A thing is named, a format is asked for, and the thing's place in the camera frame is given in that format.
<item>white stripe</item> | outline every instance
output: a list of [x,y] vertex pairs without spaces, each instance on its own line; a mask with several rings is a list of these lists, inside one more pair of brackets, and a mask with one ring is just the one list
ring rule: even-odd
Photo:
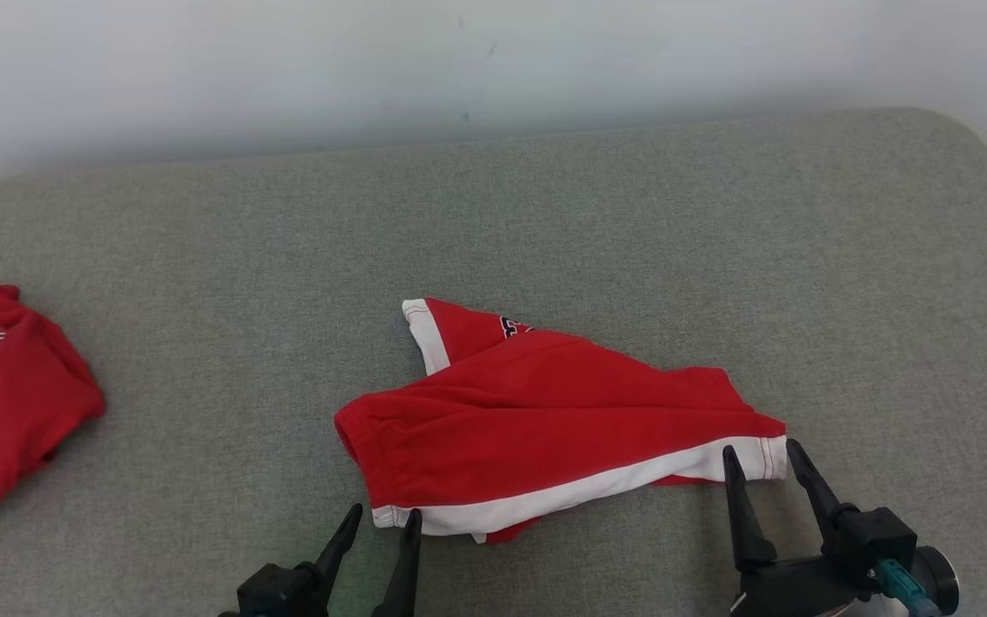
[[[787,437],[726,437],[650,460],[620,466],[540,491],[500,500],[454,506],[415,506],[422,509],[422,534],[493,534],[529,518],[558,512],[588,500],[645,487],[666,476],[698,477],[723,482],[721,450],[733,446],[748,479],[787,477]],[[414,507],[386,505],[372,508],[376,527],[404,527]]]
[[436,371],[450,367],[447,350],[444,349],[444,339],[440,337],[440,329],[436,327],[436,319],[428,309],[426,301],[423,298],[404,300],[403,314],[410,324],[410,333],[414,335],[414,340],[422,349],[426,374],[434,374]]

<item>teal connector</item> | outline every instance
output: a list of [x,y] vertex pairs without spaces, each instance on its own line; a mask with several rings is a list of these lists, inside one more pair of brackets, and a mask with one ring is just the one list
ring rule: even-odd
[[897,598],[912,617],[940,617],[939,607],[928,597],[924,587],[897,560],[878,562],[878,584],[889,597]]

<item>red and white shirt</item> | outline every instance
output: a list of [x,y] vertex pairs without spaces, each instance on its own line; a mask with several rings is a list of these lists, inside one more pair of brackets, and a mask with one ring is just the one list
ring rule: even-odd
[[59,327],[0,285],[0,500],[63,437],[105,410],[86,363]]
[[427,378],[334,417],[379,527],[504,542],[538,517],[646,484],[787,473],[785,425],[721,368],[662,371],[568,333],[423,298],[403,303]]

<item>gray table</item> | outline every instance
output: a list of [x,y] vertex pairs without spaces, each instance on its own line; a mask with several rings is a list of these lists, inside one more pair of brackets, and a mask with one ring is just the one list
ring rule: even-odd
[[[0,181],[0,281],[109,411],[0,504],[0,616],[216,614],[314,558],[359,471],[332,414],[422,375],[442,297],[657,367],[727,368],[843,499],[888,505],[987,614],[987,149],[858,111]],[[793,480],[753,485],[784,557]],[[379,601],[365,520],[333,612]],[[428,538],[420,614],[724,614],[721,487],[642,488],[515,542]]]

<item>folded clothing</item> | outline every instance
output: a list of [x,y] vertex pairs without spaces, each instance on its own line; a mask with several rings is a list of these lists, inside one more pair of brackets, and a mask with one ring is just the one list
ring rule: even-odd
[[0,500],[105,410],[86,363],[56,324],[0,285]]
[[785,425],[720,368],[661,371],[568,333],[424,298],[403,310],[427,378],[334,417],[373,520],[504,542],[549,512],[646,484],[787,473]]

